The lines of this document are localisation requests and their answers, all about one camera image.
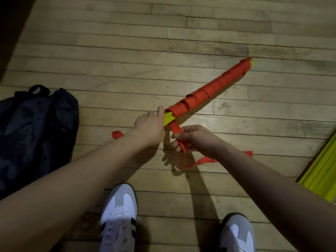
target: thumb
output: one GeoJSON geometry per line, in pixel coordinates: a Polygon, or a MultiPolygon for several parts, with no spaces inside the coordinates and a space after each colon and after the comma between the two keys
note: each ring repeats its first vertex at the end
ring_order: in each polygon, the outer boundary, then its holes
{"type": "Polygon", "coordinates": [[[192,138],[193,138],[193,132],[175,134],[175,139],[178,140],[191,140],[192,138]]]}

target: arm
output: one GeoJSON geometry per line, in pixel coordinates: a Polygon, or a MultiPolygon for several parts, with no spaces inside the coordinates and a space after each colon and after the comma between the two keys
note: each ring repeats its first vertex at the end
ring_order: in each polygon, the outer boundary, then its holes
{"type": "Polygon", "coordinates": [[[134,129],[0,201],[0,251],[48,251],[132,156],[164,138],[164,107],[134,129]]]}
{"type": "Polygon", "coordinates": [[[259,209],[299,251],[334,251],[336,207],[247,156],[202,126],[183,127],[180,140],[225,166],[259,209]]]}

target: white sneaker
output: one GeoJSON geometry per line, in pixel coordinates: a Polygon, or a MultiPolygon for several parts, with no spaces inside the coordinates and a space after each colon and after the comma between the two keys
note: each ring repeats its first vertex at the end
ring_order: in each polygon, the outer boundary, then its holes
{"type": "Polygon", "coordinates": [[[255,252],[252,225],[243,214],[228,214],[222,226],[219,252],[255,252]]]}
{"type": "Polygon", "coordinates": [[[129,184],[112,189],[101,215],[99,252],[133,252],[137,200],[129,184]]]}

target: wooden floor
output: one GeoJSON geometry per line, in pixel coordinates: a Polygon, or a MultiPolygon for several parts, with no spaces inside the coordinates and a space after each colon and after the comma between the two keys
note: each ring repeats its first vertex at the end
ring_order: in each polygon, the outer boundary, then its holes
{"type": "MultiPolygon", "coordinates": [[[[69,90],[80,105],[77,158],[249,55],[244,78],[181,122],[294,180],[335,129],[335,28],[335,0],[37,0],[0,97],[34,84],[69,90]]],[[[179,159],[168,136],[132,159],[65,235],[64,252],[98,251],[104,198],[127,180],[139,251],[209,251],[229,212],[250,219],[258,251],[294,250],[218,163],[184,172],[179,159]]]]}

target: forearm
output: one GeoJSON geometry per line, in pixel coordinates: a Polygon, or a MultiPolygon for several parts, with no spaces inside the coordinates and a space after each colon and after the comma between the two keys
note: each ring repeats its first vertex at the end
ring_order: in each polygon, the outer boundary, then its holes
{"type": "Polygon", "coordinates": [[[52,246],[99,198],[119,168],[146,148],[144,141],[132,131],[0,201],[0,215],[6,216],[0,219],[0,250],[54,230],[52,246]]]}
{"type": "Polygon", "coordinates": [[[299,251],[333,251],[336,208],[313,192],[223,142],[216,159],[299,251]]]}

